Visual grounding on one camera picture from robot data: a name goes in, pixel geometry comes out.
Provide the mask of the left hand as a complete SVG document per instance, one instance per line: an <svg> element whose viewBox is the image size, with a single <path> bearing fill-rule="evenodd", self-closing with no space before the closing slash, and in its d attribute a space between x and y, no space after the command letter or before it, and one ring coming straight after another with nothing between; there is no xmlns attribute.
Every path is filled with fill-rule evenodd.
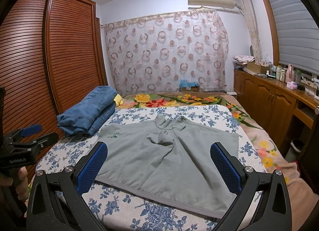
<svg viewBox="0 0 319 231"><path fill-rule="evenodd" d="M20 201L25 202L28 199L28 172L26 167L22 167L19 169L17 173L19 182L16 185L16 193L18 195L18 199ZM6 177L4 174L1 173L1 187L9 187L12 186L14 183L13 178Z"/></svg>

